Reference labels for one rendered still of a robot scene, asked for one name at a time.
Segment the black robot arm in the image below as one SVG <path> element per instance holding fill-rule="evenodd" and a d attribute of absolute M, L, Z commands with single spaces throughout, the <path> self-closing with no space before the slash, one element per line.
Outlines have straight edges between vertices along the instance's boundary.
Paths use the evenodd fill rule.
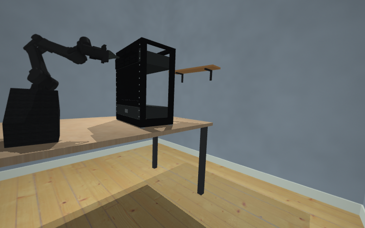
<path fill-rule="evenodd" d="M 58 87 L 58 81 L 53 79 L 48 72 L 42 54 L 46 51 L 63 56 L 76 64 L 83 64 L 90 59 L 102 60 L 93 57 L 93 46 L 87 37 L 81 37 L 74 47 L 65 47 L 60 44 L 51 42 L 40 35 L 34 34 L 32 40 L 23 47 L 29 55 L 32 69 L 29 71 L 27 80 L 33 83 L 30 89 L 55 90 Z M 95 59 L 95 60 L 96 60 Z"/>

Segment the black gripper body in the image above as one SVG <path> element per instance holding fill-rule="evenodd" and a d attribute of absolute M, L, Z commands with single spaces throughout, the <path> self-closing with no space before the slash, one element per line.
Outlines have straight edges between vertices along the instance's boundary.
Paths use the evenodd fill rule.
<path fill-rule="evenodd" d="M 105 44 L 101 48 L 93 47 L 93 50 L 93 57 L 101 58 L 101 63 L 109 61 L 109 50 L 106 50 Z"/>

